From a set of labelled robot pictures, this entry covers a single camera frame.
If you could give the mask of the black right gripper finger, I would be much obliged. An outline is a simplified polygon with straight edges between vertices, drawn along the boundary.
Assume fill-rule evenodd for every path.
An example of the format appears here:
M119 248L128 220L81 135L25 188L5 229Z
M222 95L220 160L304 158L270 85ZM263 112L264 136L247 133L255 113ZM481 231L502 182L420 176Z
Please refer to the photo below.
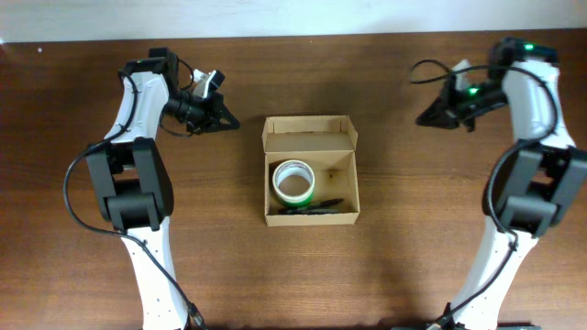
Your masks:
M415 123L421 127L433 127L441 129L456 129L460 126L459 121L443 109L430 107L419 115Z
M425 111L426 120L453 120L454 115L449 111L454 87L450 84L443 86L439 96Z

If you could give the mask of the black slim pen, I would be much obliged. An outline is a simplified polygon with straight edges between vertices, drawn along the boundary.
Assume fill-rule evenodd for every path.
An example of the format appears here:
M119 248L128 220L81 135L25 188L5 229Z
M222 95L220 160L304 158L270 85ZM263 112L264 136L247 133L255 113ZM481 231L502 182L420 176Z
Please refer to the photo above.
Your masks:
M313 204L313 207L314 208L328 208L331 206L341 204L343 201L344 201L343 198L329 199L329 200L325 200L325 201Z

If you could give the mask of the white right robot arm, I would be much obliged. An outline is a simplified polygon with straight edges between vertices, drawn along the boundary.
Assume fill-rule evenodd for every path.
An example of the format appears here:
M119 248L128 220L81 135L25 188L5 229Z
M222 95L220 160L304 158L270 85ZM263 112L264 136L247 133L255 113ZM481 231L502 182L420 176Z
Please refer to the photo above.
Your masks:
M527 254L557 226L586 180L586 153L566 128L559 100L555 49L504 38L482 65L484 82L467 78L462 60L439 80L438 97L417 117L421 127L472 132L476 120L508 107L514 144L496 161L486 182L484 232L459 293L429 329L496 329L504 298Z

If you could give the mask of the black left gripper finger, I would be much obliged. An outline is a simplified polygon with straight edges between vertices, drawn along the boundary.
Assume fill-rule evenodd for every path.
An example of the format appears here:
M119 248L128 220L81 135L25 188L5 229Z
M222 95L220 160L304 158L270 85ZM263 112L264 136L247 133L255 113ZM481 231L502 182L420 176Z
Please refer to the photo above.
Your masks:
M224 103L224 96L221 93L213 93L212 94L212 109L213 109L213 118L235 118L232 113L228 110L227 106Z
M200 134L216 133L221 131L236 130L240 128L240 123L233 118L209 118L206 122L199 125Z

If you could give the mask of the dark grey pen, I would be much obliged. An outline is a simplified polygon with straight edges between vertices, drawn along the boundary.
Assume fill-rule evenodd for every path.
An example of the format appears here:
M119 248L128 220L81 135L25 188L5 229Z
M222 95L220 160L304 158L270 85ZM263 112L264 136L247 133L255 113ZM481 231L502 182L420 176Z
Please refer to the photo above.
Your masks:
M330 207L281 209L278 211L278 215L331 215L339 213L337 208Z

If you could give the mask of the beige masking tape roll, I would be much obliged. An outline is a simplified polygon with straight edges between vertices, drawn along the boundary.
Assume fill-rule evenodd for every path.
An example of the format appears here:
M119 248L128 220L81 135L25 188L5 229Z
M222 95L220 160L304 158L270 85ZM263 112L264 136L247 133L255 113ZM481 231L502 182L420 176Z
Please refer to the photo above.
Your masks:
M289 159L274 170L271 184L275 194L281 191L288 195L300 195L308 191L315 192L316 176L306 162Z

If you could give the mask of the green tape roll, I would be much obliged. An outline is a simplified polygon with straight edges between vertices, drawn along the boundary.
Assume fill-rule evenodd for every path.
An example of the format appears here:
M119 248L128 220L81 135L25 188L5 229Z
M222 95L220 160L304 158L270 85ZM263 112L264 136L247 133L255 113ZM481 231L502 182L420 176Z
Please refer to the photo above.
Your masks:
M286 207L300 207L310 204L314 198L314 191L308 191L300 195L288 195L281 191L276 192L281 204Z

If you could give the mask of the brown cardboard box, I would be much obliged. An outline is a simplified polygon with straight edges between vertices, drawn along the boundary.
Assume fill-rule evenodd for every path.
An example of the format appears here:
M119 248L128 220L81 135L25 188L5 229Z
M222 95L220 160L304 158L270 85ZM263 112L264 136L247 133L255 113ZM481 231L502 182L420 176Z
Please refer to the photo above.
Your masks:
M347 115L271 116L262 132L264 151L264 215L268 226L353 225L360 214L356 148L358 132ZM286 160L306 162L316 176L312 202L286 207L272 188L271 177ZM339 214L283 215L281 209L314 208L313 204L343 198L330 208Z

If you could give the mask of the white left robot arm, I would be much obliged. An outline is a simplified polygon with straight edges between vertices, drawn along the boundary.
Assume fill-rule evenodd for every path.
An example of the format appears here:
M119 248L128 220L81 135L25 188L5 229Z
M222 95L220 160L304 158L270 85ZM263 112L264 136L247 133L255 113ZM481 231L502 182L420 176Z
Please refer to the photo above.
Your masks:
M176 280L170 244L174 195L156 145L161 120L173 117L188 138L240 127L218 92L224 74L193 70L183 86L183 64L167 48L127 62L118 74L124 95L116 121L81 156L100 214L112 226L106 233L122 240L131 259L145 329L205 328L201 312Z

